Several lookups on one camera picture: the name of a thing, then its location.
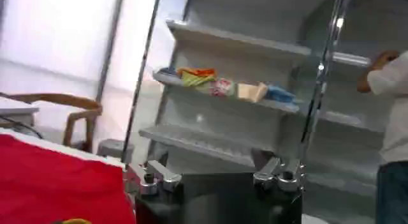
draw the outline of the person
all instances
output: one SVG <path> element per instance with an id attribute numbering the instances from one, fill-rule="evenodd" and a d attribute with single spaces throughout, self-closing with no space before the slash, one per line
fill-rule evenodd
<path id="1" fill-rule="evenodd" d="M 408 223 L 408 52 L 383 52 L 358 83 L 361 93 L 393 97 L 377 173 L 377 224 Z"/>

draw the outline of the display shelf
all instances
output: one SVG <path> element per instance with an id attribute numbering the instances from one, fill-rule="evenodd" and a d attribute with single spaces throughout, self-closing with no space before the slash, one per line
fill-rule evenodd
<path id="1" fill-rule="evenodd" d="M 159 81 L 159 82 L 161 82 L 162 84 L 165 84 L 165 85 L 178 86 L 178 87 L 188 88 L 188 89 L 191 89 L 193 91 L 197 91 L 192 87 L 182 86 L 182 83 L 177 82 L 175 80 L 175 77 L 169 77 L 168 75 L 163 75 L 163 74 L 160 74 L 160 73 L 153 74 L 153 77 L 157 81 Z M 242 100 L 242 99 L 239 99 L 239 98 L 233 98 L 233 97 L 225 97 L 225 98 L 229 98 L 229 99 L 232 99 L 232 100 L 238 100 L 238 101 L 245 101 L 245 102 L 248 102 L 248 103 L 251 103 L 251 104 L 254 104 L 254 105 L 260 105 L 260 106 L 272 108 L 272 109 L 275 109 L 275 110 L 281 110 L 281 111 L 287 112 L 287 113 L 297 113 L 299 111 L 299 109 L 300 109 L 299 106 L 297 106 L 295 104 L 282 103 L 282 102 L 273 101 L 273 100 L 261 100 L 261 101 L 259 101 L 257 103 L 253 103 L 251 101 L 246 101 L 246 100 Z"/>
<path id="2" fill-rule="evenodd" d="M 363 183 L 357 179 L 353 179 L 339 173 L 308 172 L 306 175 L 306 180 L 309 183 L 314 183 L 353 194 L 359 194 L 366 197 L 372 197 L 375 195 L 375 184 Z"/>
<path id="3" fill-rule="evenodd" d="M 365 121 L 362 121 L 355 116 L 349 116 L 346 114 L 341 114 L 339 112 L 331 111 L 323 112 L 320 115 L 320 119 L 337 124 L 343 124 L 346 126 L 359 128 L 362 130 L 368 130 L 373 133 L 384 133 L 384 128 L 376 128 L 369 126 Z"/>
<path id="4" fill-rule="evenodd" d="M 218 49 L 227 48 L 231 52 L 291 61 L 301 61 L 312 53 L 311 49 L 300 45 L 253 38 L 211 27 L 186 24 L 174 20 L 167 21 L 167 24 L 178 41 L 210 44 L 213 49 L 217 47 Z"/>
<path id="5" fill-rule="evenodd" d="M 249 147 L 217 135 L 209 135 L 179 126 L 159 125 L 139 131 L 153 141 L 253 167 Z"/>
<path id="6" fill-rule="evenodd" d="M 333 55 L 333 60 L 337 63 L 348 64 L 360 68 L 366 68 L 371 63 L 371 60 L 367 57 L 356 56 L 353 54 L 345 54 L 341 52 L 335 52 Z"/>

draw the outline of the red tablecloth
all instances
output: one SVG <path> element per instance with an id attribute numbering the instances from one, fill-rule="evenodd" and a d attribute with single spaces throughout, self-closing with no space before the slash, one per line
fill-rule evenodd
<path id="1" fill-rule="evenodd" d="M 0 135 L 0 171 L 0 223 L 136 223 L 121 168 Z"/>

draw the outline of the blue package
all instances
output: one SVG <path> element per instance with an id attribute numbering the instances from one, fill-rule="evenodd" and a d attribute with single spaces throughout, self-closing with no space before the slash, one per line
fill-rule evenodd
<path id="1" fill-rule="evenodd" d="M 295 95 L 281 89 L 277 86 L 268 86 L 268 92 L 265 95 L 266 99 L 280 101 L 283 103 L 294 103 Z"/>

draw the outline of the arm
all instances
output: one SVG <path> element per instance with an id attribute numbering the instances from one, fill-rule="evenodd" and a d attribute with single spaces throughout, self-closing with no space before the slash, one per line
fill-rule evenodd
<path id="1" fill-rule="evenodd" d="M 389 62 L 395 60 L 400 53 L 398 51 L 385 51 L 371 64 L 371 66 L 367 69 L 367 71 L 363 74 L 360 78 L 357 86 L 357 91 L 361 93 L 368 93 L 371 92 L 370 84 L 368 83 L 368 74 L 371 71 L 382 70 L 385 65 Z"/>

